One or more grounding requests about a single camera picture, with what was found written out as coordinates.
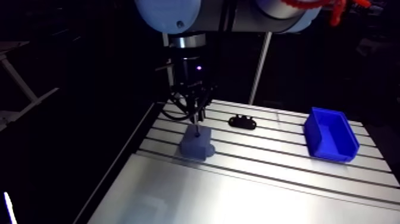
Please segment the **blue foam object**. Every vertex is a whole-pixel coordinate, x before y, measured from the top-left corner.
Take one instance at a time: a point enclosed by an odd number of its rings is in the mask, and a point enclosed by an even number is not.
[[[346,116],[340,111],[313,107],[304,124],[311,156],[349,162],[360,147]]]
[[[196,137],[196,126],[189,125],[179,144],[179,151],[183,157],[204,161],[214,155],[215,148],[210,144],[211,128],[201,126],[200,136]]]

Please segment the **aluminum extrusion table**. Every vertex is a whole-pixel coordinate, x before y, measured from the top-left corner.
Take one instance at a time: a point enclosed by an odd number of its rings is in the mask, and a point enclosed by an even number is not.
[[[349,122],[361,146],[342,164],[308,155],[307,114],[218,100],[206,113],[214,156],[182,158],[189,122],[160,114],[89,223],[400,223],[399,182],[362,123]],[[258,127],[230,127],[235,114]]]

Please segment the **black object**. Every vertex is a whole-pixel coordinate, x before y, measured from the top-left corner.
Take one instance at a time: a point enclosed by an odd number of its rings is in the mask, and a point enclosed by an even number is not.
[[[239,117],[238,114],[235,117],[231,117],[228,124],[232,127],[239,127],[248,130],[254,130],[257,127],[257,123],[253,121],[253,117],[247,118],[245,115]]]

